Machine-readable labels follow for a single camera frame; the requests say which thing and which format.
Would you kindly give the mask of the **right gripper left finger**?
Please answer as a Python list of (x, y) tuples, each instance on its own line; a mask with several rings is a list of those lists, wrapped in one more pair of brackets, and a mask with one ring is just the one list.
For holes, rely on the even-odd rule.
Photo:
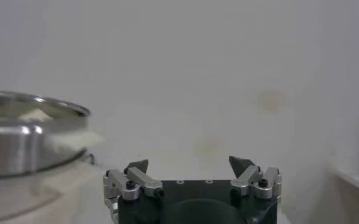
[(104, 197), (114, 200), (122, 197), (125, 201), (134, 201), (141, 195), (151, 198), (163, 197), (163, 182), (146, 174), (147, 159), (128, 164), (123, 171), (112, 169), (103, 176)]

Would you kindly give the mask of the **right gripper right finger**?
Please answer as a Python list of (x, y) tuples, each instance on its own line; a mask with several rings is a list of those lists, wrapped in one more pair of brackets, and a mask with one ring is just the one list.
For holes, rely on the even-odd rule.
[(235, 179), (230, 181), (230, 185), (241, 197), (249, 195), (252, 188), (259, 199), (281, 199), (282, 173), (278, 168), (269, 167), (263, 172), (251, 160), (235, 156), (229, 156), (229, 163), (235, 174)]

